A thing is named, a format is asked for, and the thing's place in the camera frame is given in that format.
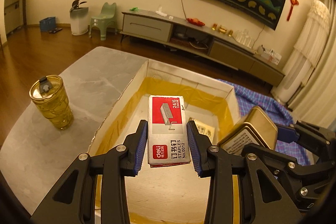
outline white curtain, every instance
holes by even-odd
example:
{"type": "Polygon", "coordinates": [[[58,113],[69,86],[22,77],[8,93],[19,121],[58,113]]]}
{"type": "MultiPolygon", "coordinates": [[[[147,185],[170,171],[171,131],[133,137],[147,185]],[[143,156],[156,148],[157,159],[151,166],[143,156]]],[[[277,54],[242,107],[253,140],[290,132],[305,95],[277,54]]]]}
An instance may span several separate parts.
{"type": "Polygon", "coordinates": [[[325,47],[329,26],[328,8],[323,2],[314,0],[294,50],[283,68],[285,77],[271,91],[281,103],[288,102],[298,87],[307,83],[325,47]]]}
{"type": "Polygon", "coordinates": [[[329,38],[316,69],[289,107],[301,120],[329,127],[336,118],[336,5],[324,0],[331,15],[329,38]]]}

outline potted plant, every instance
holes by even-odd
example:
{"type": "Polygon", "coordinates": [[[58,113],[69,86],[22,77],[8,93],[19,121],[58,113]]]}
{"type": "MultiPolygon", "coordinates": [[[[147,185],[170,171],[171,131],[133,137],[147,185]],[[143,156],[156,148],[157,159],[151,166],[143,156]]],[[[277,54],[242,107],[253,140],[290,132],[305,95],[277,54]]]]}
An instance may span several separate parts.
{"type": "Polygon", "coordinates": [[[75,0],[70,9],[70,25],[73,35],[82,35],[88,31],[89,7],[79,7],[87,1],[75,0]]]}

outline tv cabinet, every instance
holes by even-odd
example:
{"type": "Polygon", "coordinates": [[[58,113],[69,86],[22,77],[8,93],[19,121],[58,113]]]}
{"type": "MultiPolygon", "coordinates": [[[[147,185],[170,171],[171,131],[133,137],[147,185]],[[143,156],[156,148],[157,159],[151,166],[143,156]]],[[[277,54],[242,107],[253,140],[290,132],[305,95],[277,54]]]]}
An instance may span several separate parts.
{"type": "Polygon", "coordinates": [[[256,54],[255,50],[207,26],[198,27],[185,19],[178,17],[169,19],[168,16],[162,17],[154,12],[127,11],[122,13],[124,21],[121,41],[129,35],[158,42],[245,71],[273,86],[279,85],[284,77],[277,65],[256,54]],[[208,35],[210,39],[208,49],[199,50],[189,47],[189,43],[173,37],[173,29],[176,26],[187,27],[208,35]]]}

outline glass cup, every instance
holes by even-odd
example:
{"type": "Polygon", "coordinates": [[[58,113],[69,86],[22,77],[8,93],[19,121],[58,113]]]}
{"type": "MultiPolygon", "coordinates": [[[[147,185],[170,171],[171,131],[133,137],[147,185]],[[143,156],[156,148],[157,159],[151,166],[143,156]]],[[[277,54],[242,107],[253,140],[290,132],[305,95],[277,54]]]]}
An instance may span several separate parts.
{"type": "Polygon", "coordinates": [[[227,29],[225,27],[223,27],[222,25],[220,25],[219,28],[218,28],[218,32],[226,34],[227,29]]]}
{"type": "Polygon", "coordinates": [[[33,84],[29,95],[42,115],[56,128],[63,130],[71,125],[74,117],[60,76],[49,75],[41,78],[33,84]]]}

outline blue gripper pad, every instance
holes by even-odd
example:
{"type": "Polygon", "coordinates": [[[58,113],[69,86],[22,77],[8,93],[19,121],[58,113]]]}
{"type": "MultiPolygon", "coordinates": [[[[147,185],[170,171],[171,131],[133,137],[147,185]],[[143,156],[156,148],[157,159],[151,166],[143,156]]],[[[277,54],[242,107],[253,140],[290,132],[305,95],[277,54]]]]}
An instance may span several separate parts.
{"type": "Polygon", "coordinates": [[[141,169],[143,156],[145,154],[147,144],[147,128],[148,128],[148,122],[146,121],[145,125],[142,128],[141,137],[139,139],[139,143],[135,152],[135,160],[134,160],[135,175],[137,175],[141,169]]]}
{"type": "Polygon", "coordinates": [[[187,133],[188,133],[189,150],[191,153],[191,157],[193,159],[194,169],[197,172],[198,176],[200,176],[202,172],[201,155],[198,150],[193,130],[189,122],[187,123],[187,133]]]}
{"type": "Polygon", "coordinates": [[[283,126],[277,124],[278,128],[278,140],[285,143],[297,142],[299,140],[299,135],[296,133],[294,128],[283,126]]]}

